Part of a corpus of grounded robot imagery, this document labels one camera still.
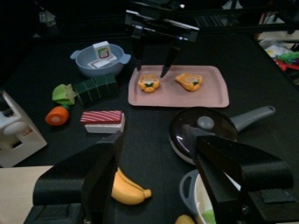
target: pan handle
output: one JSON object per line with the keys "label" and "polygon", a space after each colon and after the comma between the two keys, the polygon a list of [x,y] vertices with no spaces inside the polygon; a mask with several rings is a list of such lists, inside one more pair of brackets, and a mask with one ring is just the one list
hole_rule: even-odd
{"label": "pan handle", "polygon": [[271,116],[275,112],[276,109],[272,106],[264,106],[248,111],[246,114],[231,117],[230,120],[234,122],[238,132],[240,132],[251,123]]}

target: colorful toy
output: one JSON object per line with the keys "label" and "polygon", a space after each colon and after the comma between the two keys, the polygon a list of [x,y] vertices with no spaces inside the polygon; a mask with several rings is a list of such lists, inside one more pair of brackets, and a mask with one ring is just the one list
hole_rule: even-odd
{"label": "colorful toy", "polygon": [[113,74],[100,75],[73,85],[81,104],[87,104],[103,97],[117,93],[117,83]]}
{"label": "colorful toy", "polygon": [[87,111],[80,122],[89,133],[116,133],[124,131],[125,116],[120,110]]}
{"label": "colorful toy", "polygon": [[49,114],[45,116],[45,122],[51,126],[60,126],[68,121],[69,116],[68,105],[61,105],[51,110]]}
{"label": "colorful toy", "polygon": [[60,84],[52,91],[52,100],[59,104],[73,105],[76,93],[72,90],[72,85]]}

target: gray handle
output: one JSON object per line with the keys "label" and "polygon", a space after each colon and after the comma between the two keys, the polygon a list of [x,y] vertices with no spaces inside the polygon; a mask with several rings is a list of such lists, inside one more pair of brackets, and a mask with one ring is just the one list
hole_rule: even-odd
{"label": "gray handle", "polygon": [[230,120],[234,122],[238,132],[240,132],[251,123],[271,116],[275,112],[276,109],[272,106],[264,106],[248,111],[243,115],[234,116]]}
{"label": "gray handle", "polygon": [[[194,198],[194,189],[195,189],[195,183],[196,183],[196,178],[199,176],[199,171],[194,170],[190,171],[182,178],[180,182],[180,195],[182,195],[182,201],[184,205],[188,207],[194,215],[199,215],[198,207],[196,207],[196,202]],[[186,185],[190,185],[188,191],[186,192],[183,189],[187,189]]]}

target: carrot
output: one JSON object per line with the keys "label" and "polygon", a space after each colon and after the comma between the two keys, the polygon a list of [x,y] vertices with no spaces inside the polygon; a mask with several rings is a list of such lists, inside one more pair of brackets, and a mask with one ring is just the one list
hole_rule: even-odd
{"label": "carrot", "polygon": [[45,116],[45,122],[52,126],[63,125],[69,119],[69,111],[63,107],[57,106]]}

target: blue container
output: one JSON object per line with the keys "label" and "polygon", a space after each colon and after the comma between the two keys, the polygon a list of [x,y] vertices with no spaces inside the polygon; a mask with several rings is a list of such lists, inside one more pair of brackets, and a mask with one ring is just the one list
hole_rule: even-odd
{"label": "blue container", "polygon": [[109,44],[109,50],[116,56],[116,63],[100,68],[89,67],[89,62],[97,59],[92,46],[80,51],[75,51],[69,56],[72,60],[76,60],[79,70],[87,77],[93,78],[104,74],[119,75],[121,72],[124,64],[127,64],[131,59],[131,55],[125,54],[123,48],[117,45]]}

